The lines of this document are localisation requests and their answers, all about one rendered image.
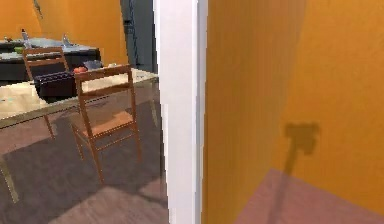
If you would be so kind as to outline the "grey bowl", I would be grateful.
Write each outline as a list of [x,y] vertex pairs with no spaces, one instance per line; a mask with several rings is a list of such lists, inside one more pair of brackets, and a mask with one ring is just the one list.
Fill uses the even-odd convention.
[[102,62],[99,60],[91,60],[91,61],[86,61],[84,62],[84,66],[88,70],[94,70],[94,69],[99,69],[102,67]]

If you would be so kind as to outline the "white door frame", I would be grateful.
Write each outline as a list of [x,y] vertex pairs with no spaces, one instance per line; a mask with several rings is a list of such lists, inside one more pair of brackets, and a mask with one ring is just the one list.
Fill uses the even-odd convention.
[[209,0],[153,0],[170,224],[202,224]]

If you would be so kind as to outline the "black box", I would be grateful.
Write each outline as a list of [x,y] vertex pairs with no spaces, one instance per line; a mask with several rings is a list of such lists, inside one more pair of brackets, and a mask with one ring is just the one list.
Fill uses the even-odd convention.
[[77,95],[73,72],[57,72],[33,77],[34,86],[40,98],[71,98]]

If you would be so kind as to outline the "pale dining table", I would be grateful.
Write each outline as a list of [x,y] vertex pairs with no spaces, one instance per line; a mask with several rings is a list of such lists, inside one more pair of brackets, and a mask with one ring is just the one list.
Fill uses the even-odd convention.
[[[158,75],[155,73],[132,68],[127,72],[114,72],[107,77],[101,70],[93,71],[96,75],[78,73],[81,80],[80,92],[86,97],[101,97],[102,91],[111,92],[113,87],[124,85],[152,84]],[[72,97],[54,103],[47,103],[37,96],[32,81],[0,87],[0,130],[45,115],[72,109],[78,105],[78,98]]]

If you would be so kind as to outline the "brown wooden chair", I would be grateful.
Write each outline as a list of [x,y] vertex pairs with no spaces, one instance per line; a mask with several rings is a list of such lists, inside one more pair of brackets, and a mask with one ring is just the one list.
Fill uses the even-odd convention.
[[[33,77],[57,72],[71,72],[61,47],[24,49],[22,58],[27,75],[34,86]],[[48,103],[64,98],[50,97],[43,99]]]
[[[120,75],[123,77],[122,83],[110,84],[105,87],[95,87],[91,90],[85,90],[83,88],[84,83],[104,81],[108,77]],[[99,159],[99,153],[101,151],[114,144],[121,143],[126,139],[134,138],[137,149],[137,158],[138,160],[142,159],[132,68],[130,65],[119,65],[77,73],[75,75],[75,84],[78,96],[79,114],[70,117],[70,126],[75,137],[80,158],[84,159],[82,146],[85,145],[91,152],[99,181],[103,184],[104,176]],[[87,104],[92,100],[99,100],[102,97],[120,92],[127,92],[130,95],[130,112],[120,108],[87,108]],[[130,134],[103,146],[96,146],[98,140],[111,136],[124,129],[128,129]]]

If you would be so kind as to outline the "dark grey fridge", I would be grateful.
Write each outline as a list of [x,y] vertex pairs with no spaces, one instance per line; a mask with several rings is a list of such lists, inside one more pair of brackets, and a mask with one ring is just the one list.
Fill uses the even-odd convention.
[[157,72],[154,0],[120,0],[129,63]]

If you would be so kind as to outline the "grey bottle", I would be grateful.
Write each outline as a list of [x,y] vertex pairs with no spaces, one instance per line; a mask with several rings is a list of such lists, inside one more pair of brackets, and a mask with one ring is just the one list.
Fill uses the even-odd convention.
[[25,45],[25,48],[26,49],[30,49],[31,48],[31,44],[29,42],[29,36],[26,32],[26,30],[24,28],[21,29],[21,35],[22,35],[22,38],[23,38],[23,41],[24,41],[24,45]]

